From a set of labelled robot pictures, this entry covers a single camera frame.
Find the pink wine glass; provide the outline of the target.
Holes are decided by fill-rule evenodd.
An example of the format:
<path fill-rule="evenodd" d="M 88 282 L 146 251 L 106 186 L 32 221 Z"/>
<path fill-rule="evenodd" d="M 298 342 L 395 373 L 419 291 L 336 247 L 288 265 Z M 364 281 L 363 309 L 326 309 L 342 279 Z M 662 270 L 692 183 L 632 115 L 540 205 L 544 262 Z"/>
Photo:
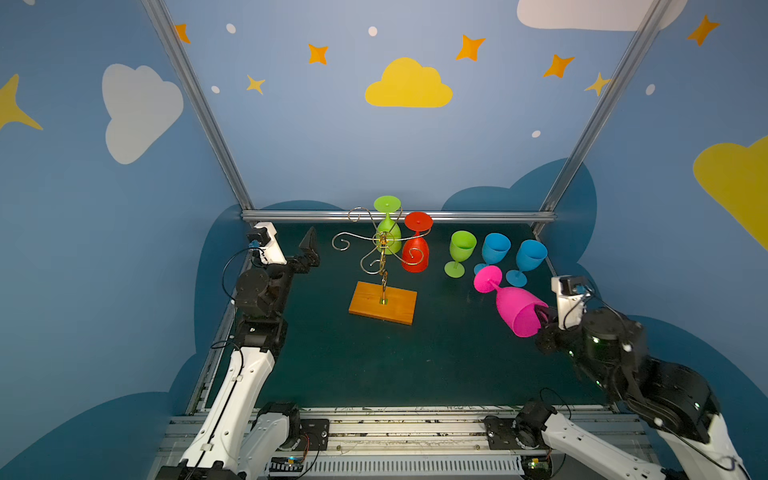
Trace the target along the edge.
<path fill-rule="evenodd" d="M 482 294 L 494 292 L 497 311 L 505 324 L 521 338 L 535 336 L 542 328 L 535 314 L 536 307 L 548 305 L 522 288 L 502 287 L 502 272 L 490 265 L 482 269 L 473 280 L 476 291 Z"/>

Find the blue wine glass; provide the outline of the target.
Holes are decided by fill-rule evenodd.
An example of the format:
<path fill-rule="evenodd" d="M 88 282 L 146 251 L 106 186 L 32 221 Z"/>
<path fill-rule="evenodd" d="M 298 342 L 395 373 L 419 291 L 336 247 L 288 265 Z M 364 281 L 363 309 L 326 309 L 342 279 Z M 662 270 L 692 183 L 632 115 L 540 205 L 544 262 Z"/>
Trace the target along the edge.
<path fill-rule="evenodd" d="M 525 287 L 528 279 L 527 272 L 535 270 L 548 256 L 547 247 L 537 240 L 525 240 L 521 243 L 515 257 L 516 269 L 509 270 L 505 278 L 516 288 Z"/>
<path fill-rule="evenodd" d="M 482 262 L 477 264 L 473 272 L 477 275 L 482 269 L 501 262 L 511 248 L 511 240 L 502 233 L 489 233 L 481 249 Z"/>

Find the green wine glass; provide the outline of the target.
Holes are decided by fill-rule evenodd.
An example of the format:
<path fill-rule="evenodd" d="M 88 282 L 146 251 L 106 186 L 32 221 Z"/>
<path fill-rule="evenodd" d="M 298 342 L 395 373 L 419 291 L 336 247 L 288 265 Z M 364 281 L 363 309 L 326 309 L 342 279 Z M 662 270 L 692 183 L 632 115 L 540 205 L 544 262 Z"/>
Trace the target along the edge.
<path fill-rule="evenodd" d="M 375 200 L 374 208 L 384 215 L 377 226 L 377 237 L 379 240 L 386 240 L 384 253 L 394 255 L 400 251 L 402 245 L 402 234 L 397 223 L 402 213 L 402 202 L 395 196 L 385 195 Z"/>
<path fill-rule="evenodd" d="M 444 272 L 450 278 L 458 279 L 465 274 L 463 263 L 471 257 L 477 245 L 474 234 L 459 230 L 451 235 L 449 253 L 451 260 L 444 266 Z"/>

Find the red wine glass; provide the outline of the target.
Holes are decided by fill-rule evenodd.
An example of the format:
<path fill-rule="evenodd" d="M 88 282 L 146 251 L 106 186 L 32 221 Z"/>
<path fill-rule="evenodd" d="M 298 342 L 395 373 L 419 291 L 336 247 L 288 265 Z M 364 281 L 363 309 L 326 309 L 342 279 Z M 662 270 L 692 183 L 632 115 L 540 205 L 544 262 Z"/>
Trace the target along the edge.
<path fill-rule="evenodd" d="M 424 236 L 431 231 L 434 221 L 425 212 L 411 212 L 405 217 L 405 226 L 413 235 L 405 241 L 402 266 L 410 273 L 421 273 L 429 265 L 429 245 Z"/>

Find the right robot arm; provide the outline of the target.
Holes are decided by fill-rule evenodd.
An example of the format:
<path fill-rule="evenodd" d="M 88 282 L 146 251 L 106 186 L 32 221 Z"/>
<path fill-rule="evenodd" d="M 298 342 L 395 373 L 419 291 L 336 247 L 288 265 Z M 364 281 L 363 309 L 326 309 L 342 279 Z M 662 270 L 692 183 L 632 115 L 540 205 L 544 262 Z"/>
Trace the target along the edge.
<path fill-rule="evenodd" d="M 746 479 L 720 403 L 695 370 L 650 355 L 644 326 L 609 305 L 587 311 L 588 294 L 565 311 L 534 309 L 537 346 L 562 351 L 613 402 L 623 403 L 667 443 L 674 470 L 644 461 L 577 426 L 543 401 L 514 421 L 518 443 L 570 457 L 606 479 Z"/>

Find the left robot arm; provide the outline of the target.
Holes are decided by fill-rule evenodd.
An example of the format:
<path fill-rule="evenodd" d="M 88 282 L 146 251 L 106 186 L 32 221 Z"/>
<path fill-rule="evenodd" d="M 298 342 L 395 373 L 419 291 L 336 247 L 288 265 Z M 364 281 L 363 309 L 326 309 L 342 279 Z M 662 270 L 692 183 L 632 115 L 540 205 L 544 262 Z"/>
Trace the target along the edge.
<path fill-rule="evenodd" d="M 230 293 L 239 321 L 233 338 L 218 344 L 232 349 L 228 373 L 191 445 L 176 465 L 159 469 L 159 479 L 256 479 L 280 449 L 300 441 L 293 403 L 271 402 L 254 424 L 249 420 L 285 345 L 284 310 L 293 279 L 320 264 L 317 231 L 308 229 L 294 256 L 284 255 L 270 222 L 256 224 L 247 238 L 251 265 Z"/>

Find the right small circuit board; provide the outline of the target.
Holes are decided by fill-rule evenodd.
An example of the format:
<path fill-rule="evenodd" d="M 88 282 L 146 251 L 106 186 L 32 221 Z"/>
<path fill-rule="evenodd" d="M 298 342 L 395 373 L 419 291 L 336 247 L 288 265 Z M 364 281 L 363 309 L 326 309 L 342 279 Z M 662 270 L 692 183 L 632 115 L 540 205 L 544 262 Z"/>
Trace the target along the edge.
<path fill-rule="evenodd" d="M 549 480 L 553 474 L 551 460 L 546 457 L 521 458 L 523 480 Z"/>

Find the small circuit board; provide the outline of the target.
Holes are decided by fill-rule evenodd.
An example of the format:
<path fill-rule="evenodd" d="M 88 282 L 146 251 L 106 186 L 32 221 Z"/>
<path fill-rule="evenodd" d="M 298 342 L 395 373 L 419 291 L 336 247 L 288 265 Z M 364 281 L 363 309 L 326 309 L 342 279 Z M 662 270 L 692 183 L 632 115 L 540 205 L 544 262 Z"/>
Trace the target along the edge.
<path fill-rule="evenodd" d="M 269 479 L 297 478 L 304 473 L 308 466 L 308 461 L 298 456 L 273 457 L 265 470 L 265 474 Z"/>
<path fill-rule="evenodd" d="M 523 480 L 549 480 L 553 474 L 551 460 L 546 457 L 521 458 Z"/>

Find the left small circuit board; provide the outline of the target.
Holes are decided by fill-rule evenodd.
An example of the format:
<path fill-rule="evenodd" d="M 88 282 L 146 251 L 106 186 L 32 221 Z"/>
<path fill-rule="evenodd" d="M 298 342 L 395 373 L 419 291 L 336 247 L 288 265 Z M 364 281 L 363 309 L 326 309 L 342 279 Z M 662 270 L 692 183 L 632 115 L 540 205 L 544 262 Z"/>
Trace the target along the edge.
<path fill-rule="evenodd" d="M 308 461 L 298 456 L 273 457 L 265 470 L 265 474 L 269 479 L 297 478 L 304 473 L 308 466 Z"/>

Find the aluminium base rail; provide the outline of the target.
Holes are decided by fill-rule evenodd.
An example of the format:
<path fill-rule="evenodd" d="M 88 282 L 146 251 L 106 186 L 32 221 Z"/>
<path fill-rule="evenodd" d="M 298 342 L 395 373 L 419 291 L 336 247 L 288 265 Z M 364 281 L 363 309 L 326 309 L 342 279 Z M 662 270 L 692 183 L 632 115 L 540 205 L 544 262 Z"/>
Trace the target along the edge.
<path fill-rule="evenodd" d="M 639 460 L 660 463 L 650 430 L 632 414 L 600 405 L 570 407 L 571 421 Z M 302 479 L 521 479 L 522 457 L 551 460 L 554 479 L 602 479 L 561 452 L 520 448 L 491 450 L 483 419 L 512 417 L 519 407 L 313 407 L 301 420 L 322 423 L 323 447 L 304 458 L 314 467 Z M 203 425 L 203 413 L 172 417 L 146 479 L 163 466 L 176 465 Z"/>

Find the right aluminium frame post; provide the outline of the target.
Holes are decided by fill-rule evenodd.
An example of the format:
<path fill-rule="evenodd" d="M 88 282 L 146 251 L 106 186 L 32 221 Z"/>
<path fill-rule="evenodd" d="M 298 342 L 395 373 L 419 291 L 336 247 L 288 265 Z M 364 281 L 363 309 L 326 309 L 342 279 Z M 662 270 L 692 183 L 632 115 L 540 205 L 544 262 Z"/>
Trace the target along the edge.
<path fill-rule="evenodd" d="M 655 0 L 650 3 L 645 16 L 613 72 L 612 80 L 601 94 L 584 130 L 539 209 L 539 213 L 543 217 L 532 224 L 532 231 L 536 237 L 543 232 L 548 223 L 555 221 L 556 208 L 575 179 L 658 33 L 662 30 L 662 20 L 672 4 L 671 0 Z"/>

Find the aluminium frame post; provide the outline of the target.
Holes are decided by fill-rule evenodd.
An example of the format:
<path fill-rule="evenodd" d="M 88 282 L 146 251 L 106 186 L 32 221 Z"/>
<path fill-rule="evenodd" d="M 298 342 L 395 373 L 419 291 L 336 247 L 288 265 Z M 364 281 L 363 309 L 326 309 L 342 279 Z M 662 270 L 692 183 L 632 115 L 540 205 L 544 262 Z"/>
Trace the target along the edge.
<path fill-rule="evenodd" d="M 224 139 L 222 130 L 215 119 L 210 104 L 206 99 L 203 88 L 201 87 L 192 63 L 186 53 L 183 41 L 178 36 L 175 24 L 172 22 L 170 12 L 165 2 L 161 0 L 142 0 L 141 3 L 171 61 L 174 71 L 179 77 L 183 90 L 192 105 L 222 172 L 240 206 L 240 216 L 242 221 L 250 225 L 255 225 L 257 220 L 248 219 L 246 217 L 247 213 L 253 211 L 253 202 L 247 191 L 245 182 L 236 165 L 231 150 Z"/>
<path fill-rule="evenodd" d="M 662 30 L 662 20 L 672 4 L 671 0 L 655 0 L 650 3 L 645 16 L 613 72 L 612 80 L 601 94 L 584 130 L 539 209 L 539 213 L 543 217 L 532 224 L 532 231 L 536 237 L 543 232 L 548 223 L 555 221 L 556 208 L 575 179 L 658 33 Z"/>

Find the left aluminium frame post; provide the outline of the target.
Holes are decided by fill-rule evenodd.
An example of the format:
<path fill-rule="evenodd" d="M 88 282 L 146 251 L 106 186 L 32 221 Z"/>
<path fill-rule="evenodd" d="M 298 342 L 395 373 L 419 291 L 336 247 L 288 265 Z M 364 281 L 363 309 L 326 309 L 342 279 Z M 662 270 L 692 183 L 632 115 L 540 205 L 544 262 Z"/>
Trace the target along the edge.
<path fill-rule="evenodd" d="M 141 3 L 171 61 L 174 71 L 179 77 L 183 90 L 192 105 L 222 172 L 240 206 L 240 216 L 242 221 L 250 225 L 255 225 L 257 220 L 248 219 L 246 217 L 247 213 L 253 211 L 253 202 L 247 191 L 245 182 L 236 165 L 231 150 L 224 139 L 222 130 L 215 119 L 210 104 L 206 99 L 203 88 L 201 87 L 192 63 L 186 53 L 183 41 L 178 36 L 175 24 L 172 22 L 170 12 L 165 2 L 161 0 L 142 0 Z"/>

